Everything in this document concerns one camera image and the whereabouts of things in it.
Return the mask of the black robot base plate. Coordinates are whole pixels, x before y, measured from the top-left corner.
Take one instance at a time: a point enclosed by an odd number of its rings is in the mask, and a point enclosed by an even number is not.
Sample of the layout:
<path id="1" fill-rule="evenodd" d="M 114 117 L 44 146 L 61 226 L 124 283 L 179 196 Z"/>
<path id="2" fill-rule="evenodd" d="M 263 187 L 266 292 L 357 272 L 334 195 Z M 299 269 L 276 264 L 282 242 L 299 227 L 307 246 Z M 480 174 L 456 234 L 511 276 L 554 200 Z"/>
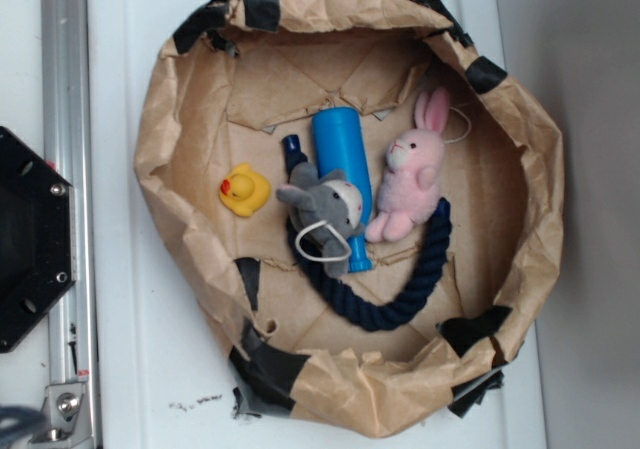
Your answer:
<path id="1" fill-rule="evenodd" d="M 1 352 L 13 351 L 74 283 L 71 185 L 1 129 Z"/>

